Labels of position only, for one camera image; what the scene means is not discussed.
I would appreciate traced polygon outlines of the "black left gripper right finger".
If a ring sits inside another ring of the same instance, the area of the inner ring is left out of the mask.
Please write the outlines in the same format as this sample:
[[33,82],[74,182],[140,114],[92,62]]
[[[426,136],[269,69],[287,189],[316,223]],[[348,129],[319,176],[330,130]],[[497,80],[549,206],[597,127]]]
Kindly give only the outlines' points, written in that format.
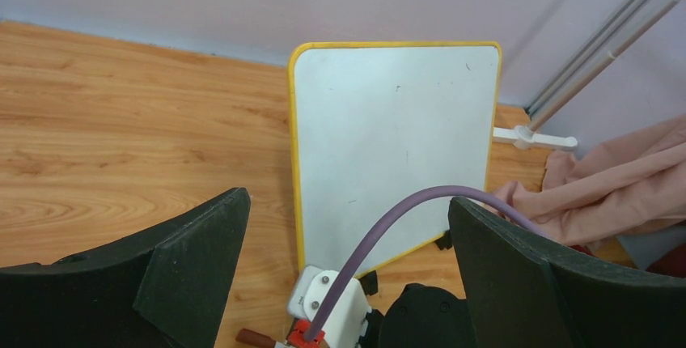
[[684,346],[682,278],[586,255],[466,198],[448,221],[478,346]]

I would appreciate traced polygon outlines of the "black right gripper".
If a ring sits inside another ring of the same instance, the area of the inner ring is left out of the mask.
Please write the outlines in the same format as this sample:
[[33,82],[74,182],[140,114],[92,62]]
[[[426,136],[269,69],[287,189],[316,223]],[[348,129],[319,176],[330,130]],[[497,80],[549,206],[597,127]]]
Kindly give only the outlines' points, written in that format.
[[476,347],[465,299],[436,286],[410,283],[386,313],[366,315],[361,347]]

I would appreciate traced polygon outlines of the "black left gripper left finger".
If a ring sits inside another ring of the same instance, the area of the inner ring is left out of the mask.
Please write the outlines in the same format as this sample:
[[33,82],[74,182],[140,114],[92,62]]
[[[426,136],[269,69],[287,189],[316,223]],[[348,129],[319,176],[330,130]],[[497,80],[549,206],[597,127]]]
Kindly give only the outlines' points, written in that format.
[[2,268],[2,346],[214,346],[250,209],[233,188],[50,265]]

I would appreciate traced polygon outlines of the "brown whiteboard marker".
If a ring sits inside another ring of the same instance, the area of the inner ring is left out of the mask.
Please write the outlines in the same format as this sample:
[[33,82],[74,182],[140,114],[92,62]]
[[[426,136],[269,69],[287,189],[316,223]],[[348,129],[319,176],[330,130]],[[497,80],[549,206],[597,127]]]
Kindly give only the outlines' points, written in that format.
[[241,329],[237,333],[235,340],[256,348],[287,348],[286,344],[250,329]]

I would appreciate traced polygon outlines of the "yellow framed whiteboard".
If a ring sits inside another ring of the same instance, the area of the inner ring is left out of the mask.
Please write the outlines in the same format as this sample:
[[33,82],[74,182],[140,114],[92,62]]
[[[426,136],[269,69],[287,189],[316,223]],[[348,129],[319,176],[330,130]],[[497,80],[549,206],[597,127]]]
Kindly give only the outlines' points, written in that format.
[[483,190],[495,41],[298,46],[287,67],[298,267],[339,270],[391,206],[440,185]]

